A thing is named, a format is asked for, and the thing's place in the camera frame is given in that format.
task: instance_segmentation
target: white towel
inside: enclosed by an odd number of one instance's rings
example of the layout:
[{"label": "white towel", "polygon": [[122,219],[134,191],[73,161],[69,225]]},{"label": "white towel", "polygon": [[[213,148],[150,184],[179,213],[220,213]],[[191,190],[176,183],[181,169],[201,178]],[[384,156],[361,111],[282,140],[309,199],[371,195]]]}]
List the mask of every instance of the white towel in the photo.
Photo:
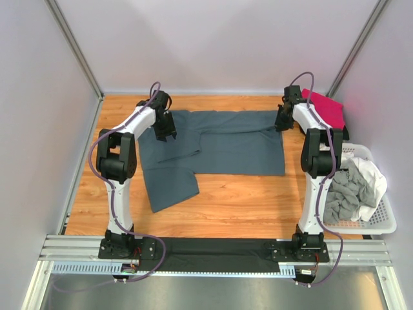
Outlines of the white towel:
[{"label": "white towel", "polygon": [[376,211],[379,206],[380,200],[387,190],[387,180],[372,161],[357,157],[351,158],[351,160],[356,164],[360,174],[364,177],[364,179],[366,179],[367,183],[373,188],[376,199],[375,208],[361,205],[358,210],[354,211],[351,220],[356,222],[359,219],[362,219],[363,221],[368,222],[374,214],[374,211]]}]

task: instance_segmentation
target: cable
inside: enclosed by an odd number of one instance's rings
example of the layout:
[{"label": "cable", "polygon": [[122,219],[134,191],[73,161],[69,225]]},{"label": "cable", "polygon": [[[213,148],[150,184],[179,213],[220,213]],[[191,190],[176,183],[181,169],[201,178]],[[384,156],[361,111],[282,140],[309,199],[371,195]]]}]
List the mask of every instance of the cable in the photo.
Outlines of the cable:
[{"label": "cable", "polygon": [[334,173],[336,172],[337,165],[336,165],[336,155],[334,154],[334,148],[332,147],[332,146],[333,146],[333,142],[332,142],[332,137],[331,137],[330,128],[329,128],[326,124],[324,124],[324,123],[317,117],[316,113],[314,113],[314,111],[311,109],[311,106],[310,106],[310,98],[311,98],[311,95],[312,95],[312,92],[313,92],[313,89],[314,89],[314,80],[315,80],[313,73],[310,72],[310,71],[306,71],[306,72],[301,73],[301,74],[298,75],[295,79],[292,80],[290,86],[291,86],[295,81],[297,81],[301,76],[304,76],[304,75],[306,75],[306,74],[308,74],[308,75],[311,76],[311,87],[310,87],[310,92],[308,93],[308,97],[307,97],[307,109],[308,109],[308,111],[311,113],[311,115],[312,115],[312,117],[314,118],[314,120],[315,120],[316,122],[318,122],[318,125],[321,125],[322,127],[324,127],[324,129],[325,129],[326,132],[327,132],[327,139],[328,139],[328,143],[329,143],[329,145],[330,145],[330,153],[331,153],[332,166],[333,166],[332,169],[331,169],[331,172],[330,172],[327,176],[325,176],[325,177],[323,178],[323,180],[321,181],[321,183],[320,183],[320,189],[319,189],[319,191],[318,191],[317,200],[316,200],[316,218],[317,218],[318,224],[320,225],[320,227],[321,227],[324,231],[326,231],[326,232],[328,232],[328,233],[330,233],[330,234],[333,234],[334,236],[337,236],[337,237],[340,239],[340,250],[339,250],[338,255],[337,255],[336,263],[334,264],[333,268],[331,269],[331,272],[330,272],[324,279],[322,279],[321,281],[319,281],[319,282],[317,282],[317,283],[311,284],[311,286],[314,287],[314,286],[319,286],[319,285],[323,284],[324,282],[326,282],[326,281],[333,275],[333,273],[336,271],[337,266],[338,266],[338,264],[339,264],[339,262],[340,262],[340,259],[341,259],[341,255],[343,254],[344,239],[343,239],[343,237],[342,237],[338,232],[331,231],[330,229],[328,229],[327,227],[325,227],[324,224],[323,224],[323,222],[322,222],[321,219],[320,219],[319,204],[320,204],[320,200],[321,200],[321,194],[323,193],[324,184],[325,184],[325,182],[326,182],[329,178],[332,178],[332,177],[333,177]]},{"label": "cable", "polygon": [[[138,277],[132,278],[132,279],[127,279],[125,282],[128,282],[128,283],[143,280],[143,279],[145,279],[145,278],[148,278],[152,273],[154,273],[154,272],[162,265],[162,263],[163,263],[164,260],[165,260],[165,256],[166,256],[166,245],[165,245],[165,242],[164,242],[162,239],[160,239],[159,237],[157,237],[157,236],[153,236],[153,235],[151,235],[151,234],[143,234],[143,233],[134,232],[134,231],[128,231],[127,229],[125,229],[125,228],[119,223],[119,221],[117,220],[117,216],[116,216],[116,212],[115,212],[115,203],[114,203],[114,202],[115,202],[115,186],[114,186],[114,184],[113,184],[111,181],[109,181],[109,180],[106,179],[105,177],[101,176],[101,175],[96,171],[96,169],[95,169],[95,167],[93,166],[93,163],[92,163],[92,154],[93,154],[94,149],[96,148],[96,146],[99,144],[100,141],[102,141],[103,139],[105,139],[105,138],[108,137],[109,135],[111,135],[111,134],[113,134],[113,133],[115,133],[115,132],[117,132],[117,131],[119,131],[119,130],[121,130],[121,129],[126,128],[138,115],[140,115],[140,113],[141,113],[141,111],[143,111],[143,109],[149,107],[149,106],[152,104],[152,102],[154,101],[154,99],[156,98],[156,96],[157,96],[160,88],[161,88],[160,82],[155,82],[154,84],[152,84],[152,86],[150,87],[150,98],[149,98],[149,100],[145,103],[145,105],[143,105],[142,108],[139,109],[139,111],[137,111],[135,114],[133,114],[133,115],[130,117],[130,119],[125,122],[125,124],[123,124],[123,125],[121,125],[121,126],[118,126],[118,127],[114,128],[114,129],[112,129],[112,130],[109,130],[108,132],[106,132],[106,133],[104,133],[102,136],[100,136],[100,137],[92,144],[92,146],[90,147],[89,153],[88,153],[88,163],[89,163],[89,167],[90,167],[90,169],[92,170],[93,174],[94,174],[95,176],[97,176],[99,179],[101,179],[102,181],[104,181],[104,182],[106,182],[107,184],[109,184],[109,186],[110,186],[110,188],[111,188],[111,191],[110,191],[110,212],[112,213],[112,217],[114,218],[115,224],[119,227],[119,229],[121,229],[121,230],[122,230],[124,233],[126,233],[126,234],[132,234],[132,235],[134,235],[134,236],[141,236],[141,237],[147,237],[147,238],[155,239],[155,240],[159,241],[159,243],[161,243],[161,245],[162,245],[162,256],[161,256],[161,259],[160,259],[159,263],[158,263],[154,268],[152,268],[150,271],[148,271],[147,273],[143,274],[142,276],[138,276]],[[60,289],[60,288],[58,288],[58,287],[55,285],[55,282],[56,282],[56,281],[54,281],[54,282],[52,283],[53,288],[54,288],[56,291],[60,292],[60,293],[66,293],[66,294],[86,292],[86,291],[95,289],[95,288],[97,288],[97,287],[101,287],[101,286],[104,286],[104,285],[107,285],[107,284],[115,283],[115,281],[111,280],[111,281],[102,282],[102,283],[100,283],[100,284],[96,284],[96,285],[94,285],[94,286],[92,286],[92,287],[87,287],[87,288],[84,288],[84,289],[65,290],[65,289]]]}]

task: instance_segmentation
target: table surface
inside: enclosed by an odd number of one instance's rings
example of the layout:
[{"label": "table surface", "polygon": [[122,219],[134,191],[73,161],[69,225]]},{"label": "table surface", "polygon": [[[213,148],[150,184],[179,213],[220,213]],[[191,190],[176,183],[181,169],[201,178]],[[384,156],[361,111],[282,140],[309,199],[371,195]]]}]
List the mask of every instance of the table surface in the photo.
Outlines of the table surface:
[{"label": "table surface", "polygon": [[[94,132],[120,124],[147,96],[107,96]],[[172,96],[171,110],[274,110],[279,96]],[[300,157],[304,135],[298,125],[283,133],[285,176],[197,174],[200,193],[152,213],[139,164],[130,188],[135,231],[164,237],[291,238],[301,217],[305,175]],[[109,208],[104,183],[86,163],[65,234],[102,236]],[[344,235],[360,239],[360,235]],[[335,238],[326,234],[326,238]]]}]

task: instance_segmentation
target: red object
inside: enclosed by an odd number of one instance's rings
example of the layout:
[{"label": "red object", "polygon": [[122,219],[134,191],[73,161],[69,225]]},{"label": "red object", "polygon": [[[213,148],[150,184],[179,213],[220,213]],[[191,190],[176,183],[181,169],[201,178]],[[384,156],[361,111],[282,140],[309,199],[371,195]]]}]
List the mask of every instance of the red object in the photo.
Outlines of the red object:
[{"label": "red object", "polygon": [[[304,88],[301,92],[303,98],[307,99],[309,92],[310,91],[308,89]],[[311,101],[313,102],[317,113],[321,116],[321,118],[323,118],[323,121],[333,128],[338,128],[341,130],[344,129],[345,122],[343,116],[343,105],[341,103],[317,94],[316,92],[311,94]]]}]

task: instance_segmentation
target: gray towel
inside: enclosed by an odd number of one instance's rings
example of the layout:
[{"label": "gray towel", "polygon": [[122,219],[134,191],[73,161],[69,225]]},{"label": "gray towel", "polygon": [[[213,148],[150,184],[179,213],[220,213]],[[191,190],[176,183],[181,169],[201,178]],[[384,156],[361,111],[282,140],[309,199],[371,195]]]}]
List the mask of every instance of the gray towel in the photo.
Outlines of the gray towel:
[{"label": "gray towel", "polygon": [[327,193],[323,221],[335,224],[349,221],[360,204],[374,207],[374,191],[352,160],[344,161],[333,177]]},{"label": "gray towel", "polygon": [[176,140],[157,141],[153,129],[138,139],[152,211],[198,194],[194,173],[285,174],[282,135],[274,128],[277,111],[180,110],[172,115]]}]

